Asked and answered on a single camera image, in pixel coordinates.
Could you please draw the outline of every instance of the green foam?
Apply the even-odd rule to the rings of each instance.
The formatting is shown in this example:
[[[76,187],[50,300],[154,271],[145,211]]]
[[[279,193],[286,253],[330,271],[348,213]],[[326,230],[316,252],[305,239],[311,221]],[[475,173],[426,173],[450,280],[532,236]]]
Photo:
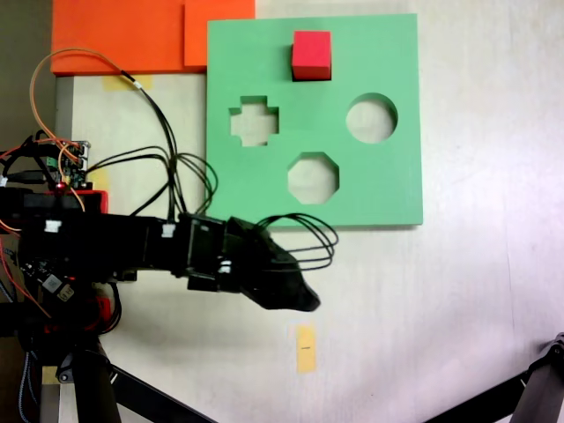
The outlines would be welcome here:
[[[295,30],[331,31],[331,81],[293,82]],[[208,39],[207,159],[219,174],[209,214],[258,221],[305,212],[334,226],[417,225],[423,221],[417,18],[381,15],[212,21]],[[397,127],[364,144],[347,129],[352,103],[390,99]],[[278,133],[243,147],[230,116],[252,98],[278,108]],[[288,190],[289,167],[323,152],[339,169],[325,204],[302,204]]]

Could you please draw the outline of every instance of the table surface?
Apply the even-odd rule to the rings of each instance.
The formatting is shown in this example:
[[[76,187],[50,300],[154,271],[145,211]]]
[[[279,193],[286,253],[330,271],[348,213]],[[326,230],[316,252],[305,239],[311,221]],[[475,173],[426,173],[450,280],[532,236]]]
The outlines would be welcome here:
[[[313,314],[142,273],[102,339],[117,366],[219,422],[417,423],[527,368],[564,329],[564,3],[257,0],[259,18],[404,12],[419,17],[424,225],[340,231],[335,263],[308,274]],[[155,76],[150,94],[202,154],[205,77]],[[59,80],[58,104],[62,135],[91,141],[93,160],[164,145],[140,96],[100,78]],[[164,181],[151,162],[107,177],[114,213]],[[296,370],[298,324],[315,327],[313,373]]]

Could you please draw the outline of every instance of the circular hole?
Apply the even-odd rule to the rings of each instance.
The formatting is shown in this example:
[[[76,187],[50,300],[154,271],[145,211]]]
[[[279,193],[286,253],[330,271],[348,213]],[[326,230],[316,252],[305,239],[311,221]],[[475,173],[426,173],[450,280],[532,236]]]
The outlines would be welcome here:
[[[346,114],[346,127],[362,143],[380,143],[396,130],[396,107],[381,94],[361,95],[352,102]]]

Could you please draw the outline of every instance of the tape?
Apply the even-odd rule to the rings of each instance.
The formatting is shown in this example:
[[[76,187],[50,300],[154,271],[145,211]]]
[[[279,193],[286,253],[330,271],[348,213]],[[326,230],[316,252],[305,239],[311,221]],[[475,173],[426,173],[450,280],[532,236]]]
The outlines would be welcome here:
[[[109,191],[109,175],[105,168],[97,169],[88,174],[88,181],[93,183],[93,188],[98,191]]]
[[[315,330],[313,326],[296,327],[298,373],[315,372]]]
[[[152,75],[133,75],[139,84],[147,91],[152,89]],[[136,91],[137,88],[122,75],[102,77],[104,91]]]

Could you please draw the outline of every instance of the orange foam board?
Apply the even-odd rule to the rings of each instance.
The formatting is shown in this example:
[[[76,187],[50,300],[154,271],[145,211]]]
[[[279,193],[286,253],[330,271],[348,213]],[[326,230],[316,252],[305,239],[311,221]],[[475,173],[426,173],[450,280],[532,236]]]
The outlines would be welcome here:
[[[186,71],[206,71],[208,21],[254,18],[255,0],[186,0],[184,7],[184,66]]]
[[[53,0],[51,47],[92,48],[129,73],[183,72],[184,0]],[[115,74],[84,54],[56,56],[51,70],[60,76]]]

